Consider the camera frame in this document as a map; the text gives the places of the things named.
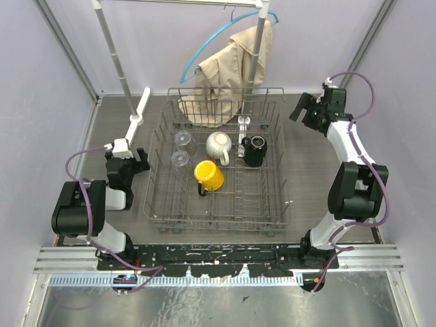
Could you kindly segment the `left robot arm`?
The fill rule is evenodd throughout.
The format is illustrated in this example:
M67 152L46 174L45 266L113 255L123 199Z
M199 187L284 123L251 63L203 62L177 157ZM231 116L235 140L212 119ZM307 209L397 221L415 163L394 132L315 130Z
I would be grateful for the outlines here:
M106 181L76 178L71 174L69 163L73 158L97 151L106 152ZM55 234L85 241L97 249L98 258L113 262L121 270L144 270L140 267L131 237L106 221L106 212L131 208L133 179L150 169L144 149L138 148L137 153L138 159L121 159L105 146L72 154L65 162L65 172L71 180L63 184L51 218Z

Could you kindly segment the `clear plastic cup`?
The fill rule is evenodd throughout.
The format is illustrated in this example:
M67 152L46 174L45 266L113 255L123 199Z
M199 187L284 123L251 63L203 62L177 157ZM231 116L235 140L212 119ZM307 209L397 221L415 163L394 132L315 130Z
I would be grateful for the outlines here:
M171 156L171 164L175 175L188 179L193 176L193 162L187 151L177 150Z
M195 157L198 153L197 142L186 129L180 130L175 134L174 143L178 150L187 152L190 157Z

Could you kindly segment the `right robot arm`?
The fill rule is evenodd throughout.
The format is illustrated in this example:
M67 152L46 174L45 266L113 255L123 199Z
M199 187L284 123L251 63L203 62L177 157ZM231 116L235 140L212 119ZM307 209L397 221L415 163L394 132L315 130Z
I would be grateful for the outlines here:
M378 216L384 199L388 169L365 151L354 117L345 111L346 97L345 89L334 87L326 87L319 97L303 93L290 115L296 121L304 110L304 126L323 134L340 162L328 194L328 212L300 240L298 258L306 268L330 260L342 235L355 225L368 225L368 219Z

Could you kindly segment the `cream speckled ceramic mug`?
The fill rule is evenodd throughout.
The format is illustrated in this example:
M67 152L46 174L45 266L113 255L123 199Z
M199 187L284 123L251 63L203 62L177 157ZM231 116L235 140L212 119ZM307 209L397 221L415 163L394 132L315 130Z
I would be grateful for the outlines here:
M232 141L226 133L216 131L210 134L206 140L206 152L212 159L218 159L221 165L228 166L230 163L230 150Z

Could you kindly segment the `black mug cream inside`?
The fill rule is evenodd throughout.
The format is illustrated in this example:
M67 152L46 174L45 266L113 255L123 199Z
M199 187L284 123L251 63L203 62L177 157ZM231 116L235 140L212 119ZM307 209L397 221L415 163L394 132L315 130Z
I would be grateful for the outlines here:
M244 162L252 168L260 167L268 148L266 139L262 136L244 137L241 145L244 148Z

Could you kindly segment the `yellow plastic cup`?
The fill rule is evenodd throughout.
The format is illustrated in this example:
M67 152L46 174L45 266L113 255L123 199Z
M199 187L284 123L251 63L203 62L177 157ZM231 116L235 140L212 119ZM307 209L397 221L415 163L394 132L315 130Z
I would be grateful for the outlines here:
M194 169L198 181L198 194L202 197L208 192L217 191L224 184L223 172L211 160L203 160Z

